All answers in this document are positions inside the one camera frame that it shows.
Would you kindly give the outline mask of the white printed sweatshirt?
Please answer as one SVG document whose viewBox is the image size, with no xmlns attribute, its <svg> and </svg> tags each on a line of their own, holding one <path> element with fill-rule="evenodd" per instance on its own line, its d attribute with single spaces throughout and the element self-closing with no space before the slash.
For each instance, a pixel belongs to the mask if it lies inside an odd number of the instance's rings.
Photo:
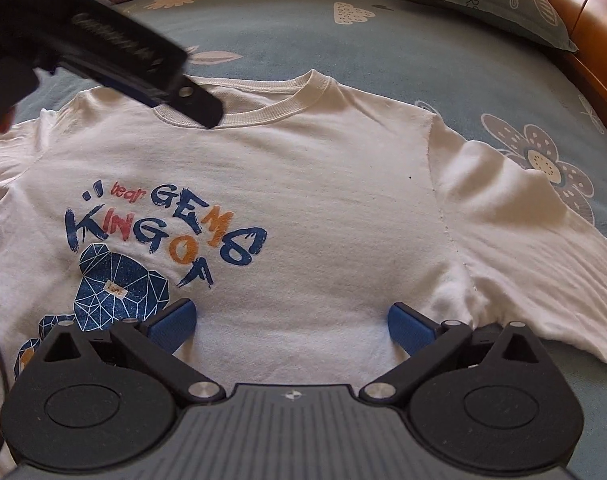
<svg viewBox="0 0 607 480">
<path fill-rule="evenodd" d="M 94 88 L 0 136 L 0 367 L 55 320 L 181 298 L 199 314 L 181 357 L 225 387 L 362 387 L 403 360 L 397 301 L 607 364 L 596 180 L 550 127 L 489 108 L 471 140 L 315 70 L 206 87 L 227 106 L 210 130 Z"/>
</svg>

